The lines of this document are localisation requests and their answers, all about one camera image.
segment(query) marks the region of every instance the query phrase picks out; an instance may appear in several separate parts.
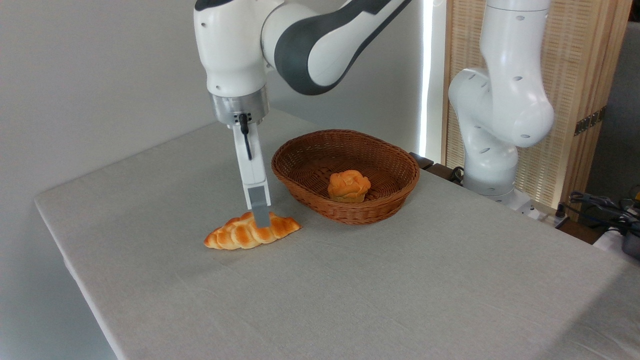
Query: gray tablecloth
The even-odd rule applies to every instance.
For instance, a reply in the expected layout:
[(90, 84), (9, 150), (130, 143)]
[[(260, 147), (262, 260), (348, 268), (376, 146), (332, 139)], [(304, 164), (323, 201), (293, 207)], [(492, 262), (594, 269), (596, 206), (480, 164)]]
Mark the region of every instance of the gray tablecloth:
[[(313, 131), (272, 110), (266, 159)], [(638, 359), (640, 270), (423, 172), (400, 212), (342, 225), (269, 172), (303, 229), (202, 241), (246, 211), (213, 124), (36, 198), (121, 359)]]

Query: fake bread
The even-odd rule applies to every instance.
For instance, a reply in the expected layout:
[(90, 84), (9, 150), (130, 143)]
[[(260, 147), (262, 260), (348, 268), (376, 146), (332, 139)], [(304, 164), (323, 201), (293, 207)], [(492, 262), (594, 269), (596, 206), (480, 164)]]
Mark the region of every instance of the fake bread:
[(259, 229), (255, 225), (253, 213), (249, 211), (215, 229), (204, 240), (204, 245), (212, 249), (251, 249), (260, 244), (273, 243), (301, 228), (293, 218), (279, 217), (272, 212), (269, 213), (269, 218), (271, 226)]
[(370, 188), (369, 178), (357, 170), (347, 170), (331, 174), (327, 192), (333, 201), (363, 202)]

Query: bread roll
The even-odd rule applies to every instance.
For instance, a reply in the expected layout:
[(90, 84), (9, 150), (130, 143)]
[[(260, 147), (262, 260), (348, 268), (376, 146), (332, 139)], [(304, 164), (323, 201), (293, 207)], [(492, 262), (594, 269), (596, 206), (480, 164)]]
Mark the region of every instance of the bread roll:
[(204, 245), (212, 249), (251, 249), (260, 244), (273, 243), (301, 228), (293, 218), (282, 218), (272, 212), (269, 213), (269, 218), (271, 226), (259, 229), (255, 225), (253, 213), (249, 211), (215, 229), (204, 240)]
[(363, 202), (370, 188), (369, 178), (358, 170), (347, 170), (331, 174), (327, 192), (333, 201)]

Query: wicker basket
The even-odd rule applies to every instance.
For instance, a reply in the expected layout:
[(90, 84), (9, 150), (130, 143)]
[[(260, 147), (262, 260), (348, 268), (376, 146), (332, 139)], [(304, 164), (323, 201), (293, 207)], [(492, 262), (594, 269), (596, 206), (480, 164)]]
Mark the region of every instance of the wicker basket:
[[(296, 200), (324, 217), (352, 225), (371, 224), (397, 213), (420, 176), (414, 158), (399, 147), (357, 131), (335, 129), (289, 140), (276, 151), (271, 168)], [(365, 200), (329, 199), (331, 174), (350, 169), (371, 182)]]

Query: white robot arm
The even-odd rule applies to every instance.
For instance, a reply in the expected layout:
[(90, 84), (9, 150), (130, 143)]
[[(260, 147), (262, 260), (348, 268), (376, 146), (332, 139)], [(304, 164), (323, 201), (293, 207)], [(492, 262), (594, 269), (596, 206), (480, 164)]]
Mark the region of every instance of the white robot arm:
[(464, 187), (532, 217), (531, 200), (514, 188), (516, 146), (537, 144), (554, 121), (540, 70), (550, 2), (487, 0), (480, 39), (487, 69), (465, 69), (449, 87), (465, 146)]
[(301, 94), (331, 90), (410, 0), (351, 0), (333, 13), (282, 0), (198, 0), (193, 19), (215, 117), (233, 130), (247, 207), (269, 225), (257, 125), (269, 112), (266, 73)]

